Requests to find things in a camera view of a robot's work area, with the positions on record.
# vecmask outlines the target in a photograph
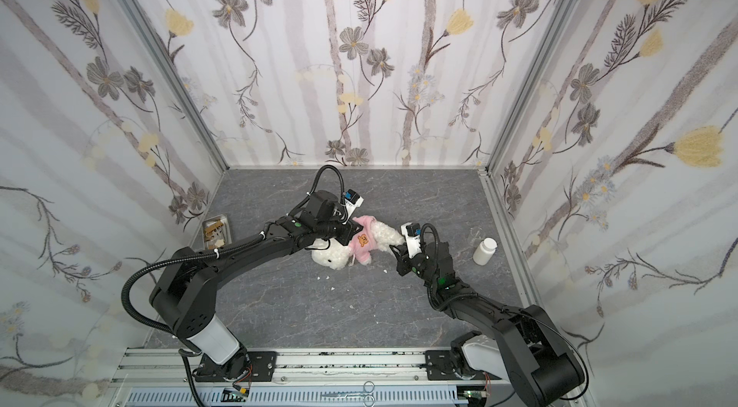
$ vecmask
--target white joint cover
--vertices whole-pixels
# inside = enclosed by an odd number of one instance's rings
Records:
[[[461,350],[467,364],[474,370],[484,370],[503,380],[510,381],[497,342],[485,335],[469,338]]]
[[[413,256],[420,253],[420,236],[410,236],[407,234],[406,226],[410,226],[411,223],[405,223],[400,226],[400,233],[405,236],[405,243],[407,244],[407,253],[412,258]]]
[[[197,335],[188,338],[217,365],[225,364],[238,351],[240,344],[217,316]]]
[[[356,200],[356,203],[351,203],[346,199],[346,213],[348,213],[348,217],[346,217],[346,221],[348,221],[351,218],[351,215],[354,214],[354,210],[358,209],[362,204],[364,203],[364,198],[359,196],[359,200]]]

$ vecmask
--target white plastic bottle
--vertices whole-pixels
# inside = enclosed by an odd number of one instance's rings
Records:
[[[477,250],[475,250],[472,259],[474,259],[474,262],[476,264],[484,266],[485,264],[487,264],[489,259],[492,258],[492,255],[496,250],[497,242],[495,242],[492,237],[487,237],[479,243],[479,246],[477,247]]]

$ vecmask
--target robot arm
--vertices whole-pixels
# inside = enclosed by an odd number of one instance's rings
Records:
[[[316,187],[321,173],[332,169],[339,176],[341,198]],[[240,377],[250,366],[246,348],[215,314],[218,289],[260,264],[310,246],[316,239],[336,239],[346,246],[362,226],[349,220],[363,199],[343,190],[343,179],[333,166],[319,170],[308,196],[286,216],[269,222],[260,234],[238,243],[202,251],[181,248],[171,259],[134,274],[121,293],[123,307],[136,320],[180,339],[186,347],[203,352],[203,364],[225,380]],[[165,325],[140,315],[131,305],[133,283],[149,271],[164,267],[149,302]]]
[[[433,232],[435,242],[423,242],[422,234],[426,228]],[[453,319],[467,321],[484,336],[494,339],[491,345],[487,343],[488,350],[485,353],[492,360],[487,365],[481,362],[484,366],[473,368],[493,372],[489,367],[499,369],[501,356],[507,372],[505,378],[520,399],[530,406],[549,405],[585,382],[582,367],[542,308],[531,305],[520,309],[476,293],[456,276],[449,244],[439,242],[438,233],[432,225],[422,228],[417,223],[403,225],[403,231],[406,238],[413,234],[419,238],[421,252],[413,255],[408,248],[411,244],[393,246],[397,272],[401,276],[413,272],[423,279],[433,309],[445,312]],[[478,332],[470,334],[466,342],[471,342],[478,335]],[[499,351],[499,356],[495,354],[495,349]],[[456,352],[455,365],[458,371],[469,369],[469,363],[475,359],[470,357],[470,352],[474,350],[473,346],[464,344],[462,351]]]

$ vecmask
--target pink shirt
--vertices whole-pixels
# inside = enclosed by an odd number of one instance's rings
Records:
[[[376,218],[364,215],[363,217],[354,218],[354,221],[364,226],[364,229],[355,234],[351,242],[348,243],[348,247],[359,263],[368,264],[371,261],[370,252],[377,248],[374,236],[371,234],[371,224],[376,221]]]

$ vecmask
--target scissors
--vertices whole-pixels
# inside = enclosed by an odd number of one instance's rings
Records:
[[[351,399],[353,397],[361,397],[364,401],[364,407],[374,407],[374,383],[368,381],[364,383],[364,389],[361,392],[329,392],[321,394],[322,397],[332,397],[334,399]]]

